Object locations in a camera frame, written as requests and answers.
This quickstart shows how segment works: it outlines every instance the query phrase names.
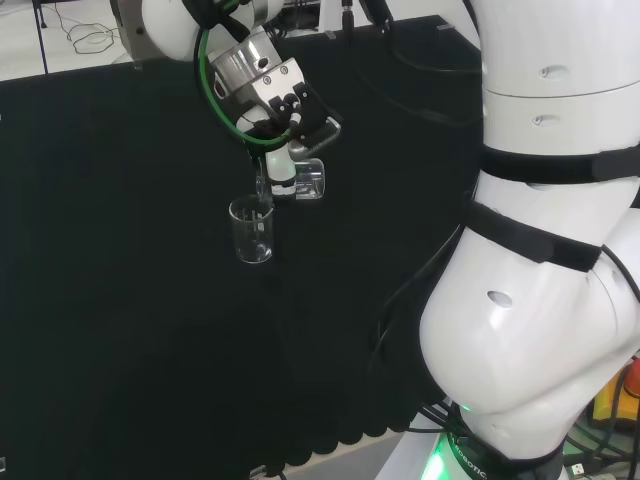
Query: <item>cable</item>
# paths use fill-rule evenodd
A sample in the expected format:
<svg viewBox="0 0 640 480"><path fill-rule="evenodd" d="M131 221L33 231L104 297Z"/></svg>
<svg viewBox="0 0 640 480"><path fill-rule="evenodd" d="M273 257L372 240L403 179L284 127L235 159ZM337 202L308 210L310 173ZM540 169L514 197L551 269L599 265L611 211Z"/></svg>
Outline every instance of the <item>cable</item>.
<svg viewBox="0 0 640 480"><path fill-rule="evenodd" d="M584 428L582 425L579 424L575 424L573 426L573 428L575 428L576 430L578 430L583 436L587 437L589 440L591 440L592 442L595 442L598 445L602 445L602 438L598 437L597 435L594 435L593 433L591 433L589 430L587 430L586 428ZM614 445L610 445L610 444L605 444L604 445L604 450L609 450L613 453L616 453L618 455L620 455L621 460L627 459L627 458L631 458L631 453L630 452L626 452Z"/></svg>
<svg viewBox="0 0 640 480"><path fill-rule="evenodd" d="M633 480L636 476L636 469L638 467L638 449L640 448L640 402L638 402L638 410L636 412L636 428L633 432L633 450L631 454L631 468L629 469L628 480Z"/></svg>
<svg viewBox="0 0 640 480"><path fill-rule="evenodd" d="M409 288L411 285L413 285L413 283L420 278L422 275L424 275L425 273L431 272L436 264L436 262L438 262L438 260L440 260L440 258L442 258L442 256L449 250L449 247L451 245L453 245L454 243L454 239L458 237L458 235L461 235L462 233L462 227L460 225L458 225L456 227L456 229L453 231L453 233L449 236L449 238L447 239L446 242L444 242L442 244L442 246L438 249L438 251L427 261L427 263L425 263L416 273L414 273L411 278L409 278L409 280L407 280L404 284L402 284L400 286L400 288L398 288L395 292L393 292L391 294L391 296L387 299L387 301L384 303L383 307L382 307L382 311L385 312L387 311L389 308L393 307L394 302L398 299L398 296L404 292L407 288ZM386 314L383 313L383 318L386 318L390 313L392 312L387 312ZM371 357L369 359L369 363L367 365L367 378L371 378L372 377L372 373L373 373L373 367L375 365L375 361L377 356L379 355L382 346L384 345L385 340L387 339L389 332L393 330L394 325L396 324L396 321L392 321L386 328L385 331L382 332L382 334L380 334L380 330L378 330L378 342L376 344L376 346L373 349L373 352L371 352Z"/></svg>
<svg viewBox="0 0 640 480"><path fill-rule="evenodd" d="M434 110L429 110L426 108L415 109L413 107L409 107L404 103L401 103L391 97L389 97L386 93L384 93L380 88L374 85L362 72L359 66L359 62L355 55L355 50L353 48L353 29L354 29L354 19L353 19L353 11L344 10L342 13L342 30L344 31L344 38L346 41L347 49L351 55L351 69L355 74L356 78L362 83L372 94L384 100L389 105L397 108L398 110L403 111L407 115L412 117L417 117L421 120L426 120L428 122L437 123L440 125L444 125L446 127L451 128L463 128L482 120L482 116L478 118L474 118L467 121L457 121L453 120L449 116L444 113L436 112Z"/></svg>
<svg viewBox="0 0 640 480"><path fill-rule="evenodd" d="M71 46L73 46L73 49L75 50L76 54L78 55L96 55L98 53L103 53L106 52L107 50L109 50L111 47L113 47L113 45L115 45L115 38L120 38L118 35L114 34L113 31L117 30L118 28L108 28L105 25L103 25L102 23L83 23L80 22L78 20L74 20L68 17L63 17L60 12L58 11L58 2L55 2L53 4L53 8L47 7L49 10L53 11L56 13L56 15L58 15L58 20L60 21L60 28L62 29L62 31L67 35L67 41L71 42ZM69 21L75 22L76 25L74 25L73 27L71 27L69 30L64 28L64 22L62 21L63 18L66 18ZM71 33L79 27L93 27L93 28L97 28L101 31L99 32L91 32L77 40L73 40ZM105 38L100 41L100 42L94 42L92 43L93 45L98 45L100 43L103 43L104 41L111 40L111 43L109 43L106 47L104 47L102 50L97 50L97 51L89 51L89 52L85 52L85 51L81 51L78 50L78 43L80 43L83 40L86 40L89 37L92 37L94 35L105 35Z"/></svg>
<svg viewBox="0 0 640 480"><path fill-rule="evenodd" d="M634 280L633 275L631 275L631 272L629 272L629 270L624 265L624 263L622 263L622 260L620 260L618 256L611 251L609 247L607 247L606 245L603 245L602 251L607 255L607 257L611 259L611 261L613 261L613 263L615 263L616 267L618 267L618 270L620 270L620 273L622 273L622 276L629 284L629 287L631 287L631 291L635 295L636 300L640 302L640 288L638 288L638 284Z"/></svg>
<svg viewBox="0 0 640 480"><path fill-rule="evenodd" d="M577 447L577 448L580 448L580 450L582 450L584 454L567 455L567 458L566 458L567 463L571 465L574 465L576 463L581 463L581 462L584 463L596 457L600 457L603 459L616 459L620 461L620 457L612 457L610 455L605 455L602 452L605 449L610 449L609 442L611 441L611 437L613 436L616 419L618 417L618 406L620 404L620 394L622 393L622 386L624 385L624 379L627 376L627 373L629 372L630 368L631 366L627 365L626 367L624 367L624 369L620 372L620 375L618 376L618 380L616 382L616 389L613 394L613 401L611 405L611 419L610 419L609 425L607 426L607 430L605 431L604 437L596 441L596 443L598 444L598 447L595 449L590 449L584 446L583 446L584 448ZM571 438L569 435L567 435L566 441L571 443L572 445L574 445L575 443L578 443L575 439Z"/></svg>
<svg viewBox="0 0 640 480"><path fill-rule="evenodd" d="M2 12L0 11L0 17L6 17L8 15L13 15L14 13L18 13L18 12L24 12L26 10L31 10L31 5L28 5L26 7L20 7L20 8L16 8L14 10L9 10L8 12Z"/></svg>
<svg viewBox="0 0 640 480"><path fill-rule="evenodd" d="M213 92L211 91L211 87L209 86L209 80L207 78L207 69L206 69L206 61L207 61L207 41L209 40L209 32L200 29L198 32L198 37L196 40L195 52L194 52L194 62L199 65L199 82L202 88L204 89L204 93L207 97L209 105L213 108L218 118L222 121L223 125L235 136L241 138L245 142L254 143L256 145L262 146L273 146L278 145L280 143L286 142L289 138L290 130L286 130L281 136L278 138L274 138L271 140L262 140L259 138L254 138L247 135L244 132L241 132L236 128L236 126L227 118L224 114L218 102L215 99Z"/></svg>
<svg viewBox="0 0 640 480"><path fill-rule="evenodd" d="M467 68L467 69L454 69L454 68L439 68L439 67L430 67L427 65L422 65L420 63L416 63L407 57L405 57L397 47L396 36L395 36L395 22L393 18L390 18L387 23L384 25L383 34L385 38L385 43L387 46L387 51L389 54L398 62L413 68L414 70L418 70L420 72L428 72L428 73L443 73L450 75L479 75L482 73L482 70L479 68Z"/></svg>
<svg viewBox="0 0 640 480"><path fill-rule="evenodd" d="M565 441L568 444L573 445L578 450L582 450L585 453L588 453L589 451L591 451L591 449L589 447L581 444L580 442L578 442L577 440L575 440L574 438L571 438L569 436L567 436L565 438ZM565 465L565 467L568 467L568 466L571 466L571 465L575 465L577 463L582 463L582 462L584 462L584 460L582 460L583 457L584 457L584 455L580 454L580 453L573 454L573 455L565 455L564 465ZM613 463L617 463L617 462L623 461L623 460L620 459L620 457L615 457L615 456L612 456L612 455L606 455L604 453L598 455L598 457L602 458L603 460L607 460L607 461L610 461L610 462L613 462Z"/></svg>
<svg viewBox="0 0 640 480"><path fill-rule="evenodd" d="M447 431L443 428L405 428L405 432L408 433L447 433Z"/></svg>

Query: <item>black cloth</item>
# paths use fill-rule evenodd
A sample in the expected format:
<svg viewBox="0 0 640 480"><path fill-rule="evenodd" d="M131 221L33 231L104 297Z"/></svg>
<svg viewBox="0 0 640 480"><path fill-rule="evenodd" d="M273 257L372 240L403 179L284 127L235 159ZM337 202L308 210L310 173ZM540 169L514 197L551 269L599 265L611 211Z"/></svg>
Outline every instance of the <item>black cloth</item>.
<svg viewBox="0 0 640 480"><path fill-rule="evenodd" d="M400 48L478 65L441 22L398 22ZM392 95L479 114L479 78L414 73L386 57L378 32L360 37L364 70ZM0 84L0 456L11 479L241 479L403 428L418 396L441 398L419 306L390 335L373 388L370 331L385 295L461 221L481 125L452 130L387 107L352 79L342 45L318 35L282 46L345 126L322 154L326 197L276 212L275 256L258 266L235 259L227 217L254 189L251 162L212 122L191 65Z"/></svg>

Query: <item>black cable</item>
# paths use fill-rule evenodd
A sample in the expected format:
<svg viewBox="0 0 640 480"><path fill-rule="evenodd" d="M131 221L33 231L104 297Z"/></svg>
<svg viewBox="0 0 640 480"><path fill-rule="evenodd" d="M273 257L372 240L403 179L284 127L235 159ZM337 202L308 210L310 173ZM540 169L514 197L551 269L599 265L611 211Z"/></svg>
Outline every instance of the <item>black cable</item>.
<svg viewBox="0 0 640 480"><path fill-rule="evenodd" d="M447 433L447 431L443 428L405 428L405 432L408 433Z"/></svg>
<svg viewBox="0 0 640 480"><path fill-rule="evenodd" d="M634 280L633 275L631 275L631 272L629 272L629 270L624 265L624 263L622 263L622 260L620 260L618 256L611 251L609 247L607 247L606 245L603 245L602 251L607 255L607 257L611 259L611 261L613 261L613 263L615 263L616 267L618 267L618 270L620 270L620 273L622 273L622 276L629 284L629 287L631 287L631 291L635 295L636 300L640 302L640 288L638 288L638 284Z"/></svg>
<svg viewBox="0 0 640 480"><path fill-rule="evenodd" d="M578 442L576 439L571 438L569 436L567 436L565 438L565 441L570 444L573 445L574 447L576 447L578 450L582 450L585 453L588 453L591 451L591 449L583 444L581 444L580 442ZM573 454L573 455L565 455L565 461L564 461L564 465L565 467L569 467L571 465L575 465L577 463L583 463L585 462L585 460L583 460L584 454L578 453L578 454ZM612 463L618 463L622 460L620 457L618 456L613 456L613 455L606 455L604 453L598 455L599 458L603 459L603 460L607 460L609 462Z"/></svg>
<svg viewBox="0 0 640 480"><path fill-rule="evenodd" d="M613 404L611 406L611 420L609 422L609 425L607 426L607 430L605 431L604 437L602 437L602 442L600 443L600 446L598 446L598 448L593 450L593 452L590 454L591 457L597 457L598 455L600 455L602 451L605 448L607 448L607 445L609 445L609 442L611 441L611 437L613 436L613 431L616 425L616 420L618 418L618 406L620 404L620 394L622 393L624 379L626 378L627 373L629 373L630 368L631 367L627 365L626 367L624 367L624 369L620 372L620 375L618 376L618 381L616 382L616 390L615 390L615 393L613 394Z"/></svg>
<svg viewBox="0 0 640 480"><path fill-rule="evenodd" d="M479 75L482 73L482 70L479 68L439 68L439 67L431 67L428 65L423 65L421 63L414 62L409 58L405 57L400 50L398 50L396 35L395 35L395 23L393 18L390 18L383 28L385 44L387 46L387 51L396 61L413 68L414 70L418 70L420 72L427 73L442 73L448 75Z"/></svg>
<svg viewBox="0 0 640 480"><path fill-rule="evenodd" d="M598 444L598 447L595 449L590 449L584 446L583 446L584 448L577 447L577 448L580 448L584 452L584 454L575 454L575 456L568 455L566 460L569 464L574 465L576 463L584 463L596 457L600 457L608 460L611 460L611 459L615 459L617 461L621 460L620 457L605 455L602 452L605 449L609 449L609 442L611 441L611 437L613 436L616 419L618 417L618 406L620 404L620 395L622 393L624 379L627 376L627 373L629 372L630 368L631 368L630 365L627 365L626 367L624 367L624 369L620 372L620 375L618 376L615 393L613 395L613 402L611 405L611 417L610 417L609 425L607 426L607 430L605 431L604 437L596 441L596 443ZM566 437L566 440L572 445L574 445L575 443L578 443L575 439L571 438L568 435Z"/></svg>
<svg viewBox="0 0 640 480"><path fill-rule="evenodd" d="M463 229L460 225L456 227L454 232L449 236L446 242L442 244L442 246L438 249L438 251L425 263L416 273L414 273L411 278L409 278L405 283L403 283L400 288L398 288L395 292L391 294L391 296L387 299L382 307L382 319L384 320L393 314L393 310L395 307L395 302L400 296L402 292L407 290L414 282L425 275L426 273L431 273L437 264L437 262L442 258L442 256L449 250L449 247L454 244L454 240L461 235ZM380 354L382 346L384 342L389 336L389 332L393 330L393 327L396 324L396 320L391 321L385 328L384 332L380 332L380 322L378 323L378 339L376 346L371 352L371 357L369 358L369 363L367 365L367 378L371 378L373 375L373 367L375 365L376 358Z"/></svg>
<svg viewBox="0 0 640 480"><path fill-rule="evenodd" d="M598 445L603 445L604 444L601 437L598 437L597 435L594 435L589 430L584 428L582 425L579 425L579 424L576 423L573 426L573 428L578 430L583 436L587 437L592 442L594 442L594 443L596 443ZM630 459L631 458L631 452L627 452L625 450L622 450L622 449L616 447L615 445L604 444L604 447L605 447L604 450L609 450L610 452L613 452L615 454L620 455L620 461L623 461L625 459Z"/></svg>
<svg viewBox="0 0 640 480"><path fill-rule="evenodd" d="M638 284L636 283L633 275L627 269L624 263L618 258L618 256L611 251L609 247L606 245L602 246L602 251L615 263L616 267L622 273L622 276L629 284L631 291L633 292L636 300L640 303L640 288L638 288ZM631 468L629 469L628 479L632 480L635 478L636 469L638 466L638 449L640 448L640 402L638 403L638 411L636 413L636 427L633 433L633 450L631 453Z"/></svg>
<svg viewBox="0 0 640 480"><path fill-rule="evenodd" d="M379 97L384 100L389 105L397 108L398 110L403 111L407 115L412 117L417 117L421 120L426 120L428 122L437 123L440 125L444 125L446 127L451 128L463 128L475 123L478 123L482 120L483 117L474 118L472 120L467 121L457 121L449 116L436 112L434 110L429 110L427 108L416 109L413 107L409 107L402 102L399 102L391 97L389 97L386 93L384 93L380 88L374 85L362 72L359 66L358 59L356 58L355 50L353 48L353 29L354 29L354 19L353 12L351 10L345 10L342 13L342 30L344 31L344 38L346 41L347 49L349 50L349 54L351 55L351 69L355 74L356 78L362 85L364 85L373 95Z"/></svg>
<svg viewBox="0 0 640 480"><path fill-rule="evenodd" d="M636 476L636 469L638 467L638 449L640 448L640 402L638 402L638 410L636 412L636 428L633 432L633 450L631 454L631 468L629 469L628 480L633 480Z"/></svg>

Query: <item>black strap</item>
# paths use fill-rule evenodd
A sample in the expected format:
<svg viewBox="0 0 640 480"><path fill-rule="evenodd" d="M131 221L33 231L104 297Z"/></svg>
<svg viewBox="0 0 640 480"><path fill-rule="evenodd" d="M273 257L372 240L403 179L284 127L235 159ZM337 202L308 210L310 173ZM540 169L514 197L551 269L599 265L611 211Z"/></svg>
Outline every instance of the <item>black strap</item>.
<svg viewBox="0 0 640 480"><path fill-rule="evenodd" d="M517 222L471 201L466 226L487 240L536 263L550 262L588 272L600 257L600 248Z"/></svg>
<svg viewBox="0 0 640 480"><path fill-rule="evenodd" d="M485 147L483 171L515 182L573 185L640 176L640 148L593 155L525 155Z"/></svg>

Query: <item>circular hole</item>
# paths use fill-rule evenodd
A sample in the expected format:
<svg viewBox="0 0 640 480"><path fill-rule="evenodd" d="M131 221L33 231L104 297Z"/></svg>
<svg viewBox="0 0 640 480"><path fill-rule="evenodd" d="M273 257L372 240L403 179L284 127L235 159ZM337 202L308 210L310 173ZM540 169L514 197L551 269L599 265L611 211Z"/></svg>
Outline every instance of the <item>circular hole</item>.
<svg viewBox="0 0 640 480"><path fill-rule="evenodd" d="M487 296L500 308L511 308L513 306L511 297L506 293L491 290L490 292L487 292Z"/></svg>

